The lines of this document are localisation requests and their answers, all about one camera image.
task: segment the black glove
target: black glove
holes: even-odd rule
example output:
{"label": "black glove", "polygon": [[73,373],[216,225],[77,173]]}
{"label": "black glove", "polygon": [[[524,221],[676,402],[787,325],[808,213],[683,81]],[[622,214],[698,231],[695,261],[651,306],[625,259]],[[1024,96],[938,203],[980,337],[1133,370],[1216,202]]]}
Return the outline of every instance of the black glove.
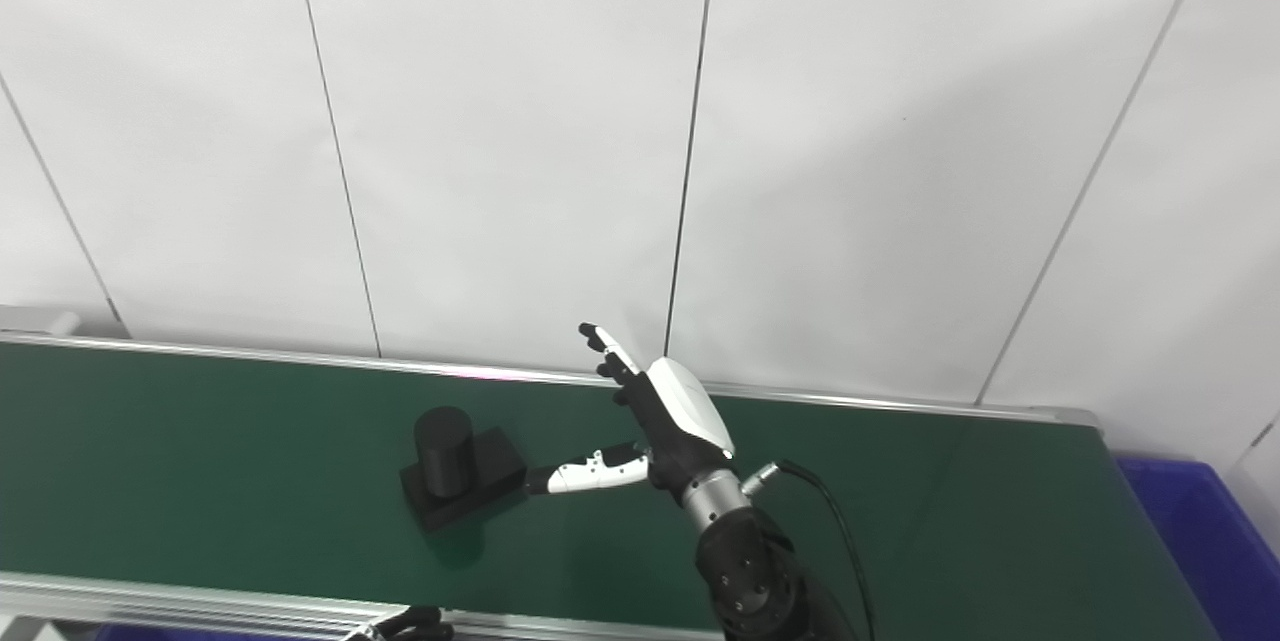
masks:
{"label": "black glove", "polygon": [[408,606],[375,618],[352,631],[343,641],[452,641],[453,627],[440,623],[440,609]]}

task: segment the metal frame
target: metal frame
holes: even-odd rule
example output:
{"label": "metal frame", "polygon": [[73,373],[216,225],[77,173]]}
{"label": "metal frame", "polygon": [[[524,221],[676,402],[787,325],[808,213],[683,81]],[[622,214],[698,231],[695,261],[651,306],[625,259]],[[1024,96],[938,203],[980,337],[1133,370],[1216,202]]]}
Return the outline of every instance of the metal frame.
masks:
{"label": "metal frame", "polygon": [[[333,641],[402,605],[0,572],[0,613]],[[530,641],[719,641],[710,631],[445,610],[460,636]]]}
{"label": "metal frame", "polygon": [[[484,377],[490,381],[521,383],[567,383],[572,386],[616,386],[608,377],[568,371],[536,371],[535,368],[503,368],[495,366],[472,366],[471,363],[431,363],[421,360],[384,360],[346,357],[346,354],[317,354],[306,351],[260,351],[234,349],[224,345],[166,344],[165,342],[133,342],[122,339],[88,339],[87,336],[45,336],[38,334],[5,334],[0,331],[4,344],[64,345],[73,349],[133,351],[152,354],[187,354],[187,357],[261,360],[275,363],[310,363],[310,366],[334,366],[340,368],[370,368],[370,371],[397,371],[402,374],[424,374],[428,376]],[[744,386],[737,383],[704,383],[707,392],[714,397],[733,397],[755,400],[794,400],[794,403],[818,404],[828,407],[852,407],[864,409],[896,409],[906,413],[928,413],[941,416],[968,416],[974,418],[1005,418],[1005,421],[1027,421],[1037,423],[1073,423],[1073,426],[1098,427],[1097,418],[1087,409],[1061,407],[993,407],[948,404],[940,400],[914,399],[865,399],[826,392],[797,392],[790,389],[769,389],[768,386]]]}
{"label": "metal frame", "polygon": [[[431,376],[484,377],[494,381],[567,383],[575,386],[613,386],[604,377],[586,374],[499,368],[467,363],[426,363],[416,360],[375,360],[343,354],[301,353],[301,351],[253,351],[219,345],[165,344],[88,339],[87,336],[45,336],[0,331],[4,344],[60,345],[61,348],[129,351],[129,353],[192,354],[193,357],[261,360],[278,363],[311,363],[343,368],[371,368]],[[892,409],[902,413],[928,413],[974,418],[1005,418],[1033,423],[1078,423],[1097,427],[1097,418],[1084,409],[1052,407],[1009,408],[941,404],[931,400],[861,399],[819,392],[791,392],[708,383],[712,395],[759,400],[791,400],[863,409]],[[352,628],[402,606],[365,601],[312,599],[247,591],[221,591],[83,580],[0,572],[0,613],[91,623],[127,623],[206,631],[260,633],[329,641]],[[445,618],[462,636],[481,638],[526,638],[530,641],[718,641],[709,631],[596,623],[539,617],[481,614],[451,610]]]}

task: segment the black object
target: black object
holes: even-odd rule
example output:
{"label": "black object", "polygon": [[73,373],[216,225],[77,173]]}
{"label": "black object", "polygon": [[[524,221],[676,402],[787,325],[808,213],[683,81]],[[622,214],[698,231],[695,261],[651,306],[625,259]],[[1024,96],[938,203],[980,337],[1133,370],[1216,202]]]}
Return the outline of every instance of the black object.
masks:
{"label": "black object", "polygon": [[408,606],[397,614],[374,619],[342,641],[452,641],[453,626],[440,622],[436,606]]}
{"label": "black object", "polygon": [[836,599],[753,505],[707,527],[694,563],[727,641],[858,641]]}
{"label": "black object", "polygon": [[831,508],[832,516],[836,517],[836,523],[840,526],[840,535],[845,536],[845,550],[849,551],[849,563],[854,567],[854,576],[858,577],[858,594],[863,600],[863,617],[867,621],[867,637],[869,641],[876,641],[876,609],[872,608],[872,591],[870,586],[867,585],[867,573],[863,572],[863,560],[858,555],[858,548],[854,546],[854,535],[849,531],[849,525],[845,523],[845,513],[841,513],[840,504],[836,503],[836,498],[831,494],[831,489],[818,479],[818,473],[809,471],[809,468],[803,467],[792,461],[780,459],[778,468],[782,473],[790,473],[796,479],[804,481],[805,484],[813,486],[822,494],[822,498],[827,500],[827,507]]}
{"label": "black object", "polygon": [[521,487],[525,462],[506,432],[494,427],[472,436],[471,418],[438,407],[413,423],[417,463],[401,470],[401,486],[413,514],[435,531]]}

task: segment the blue plastic bin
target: blue plastic bin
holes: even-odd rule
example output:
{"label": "blue plastic bin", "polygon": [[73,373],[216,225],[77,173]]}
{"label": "blue plastic bin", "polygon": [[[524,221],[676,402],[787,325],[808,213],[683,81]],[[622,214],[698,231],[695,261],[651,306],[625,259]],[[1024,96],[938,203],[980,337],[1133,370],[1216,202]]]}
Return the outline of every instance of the blue plastic bin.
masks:
{"label": "blue plastic bin", "polygon": [[1210,464],[1116,463],[1222,641],[1280,640],[1280,562]]}

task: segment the cable connector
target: cable connector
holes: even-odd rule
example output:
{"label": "cable connector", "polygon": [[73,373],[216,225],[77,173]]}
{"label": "cable connector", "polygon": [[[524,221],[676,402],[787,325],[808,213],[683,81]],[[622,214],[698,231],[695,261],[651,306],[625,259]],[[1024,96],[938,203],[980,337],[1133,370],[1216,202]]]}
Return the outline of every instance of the cable connector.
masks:
{"label": "cable connector", "polygon": [[760,489],[764,489],[764,482],[768,482],[768,480],[773,479],[780,472],[782,472],[782,470],[777,463],[769,462],[763,464],[760,471],[751,473],[751,476],[748,476],[746,480],[742,481],[742,495],[748,499],[756,495]]}

